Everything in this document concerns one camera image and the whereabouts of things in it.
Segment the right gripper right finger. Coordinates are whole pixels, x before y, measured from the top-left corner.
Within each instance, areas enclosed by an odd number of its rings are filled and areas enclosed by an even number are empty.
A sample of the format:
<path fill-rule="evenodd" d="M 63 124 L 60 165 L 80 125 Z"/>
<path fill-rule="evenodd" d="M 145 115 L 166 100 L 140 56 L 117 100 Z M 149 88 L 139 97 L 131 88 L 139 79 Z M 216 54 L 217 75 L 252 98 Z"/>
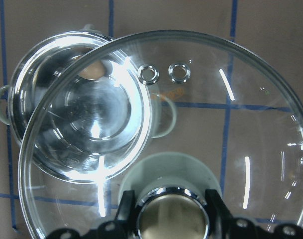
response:
<path fill-rule="evenodd" d="M 204 195 L 213 239 L 303 239 L 303 228 L 297 225 L 280 224 L 268 232 L 249 219 L 234 217 L 216 190 L 206 189 Z"/>

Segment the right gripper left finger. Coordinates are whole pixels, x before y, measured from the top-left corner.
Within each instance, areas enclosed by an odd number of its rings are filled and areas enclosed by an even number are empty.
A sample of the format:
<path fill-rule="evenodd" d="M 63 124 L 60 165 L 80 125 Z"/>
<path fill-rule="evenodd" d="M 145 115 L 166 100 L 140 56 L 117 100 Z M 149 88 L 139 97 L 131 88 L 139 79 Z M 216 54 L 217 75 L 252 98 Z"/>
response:
<path fill-rule="evenodd" d="M 114 219 L 104 221 L 95 229 L 90 229 L 84 235 L 71 228 L 54 230 L 49 239 L 138 239 L 135 221 L 136 199 L 133 190 L 124 191 Z"/>

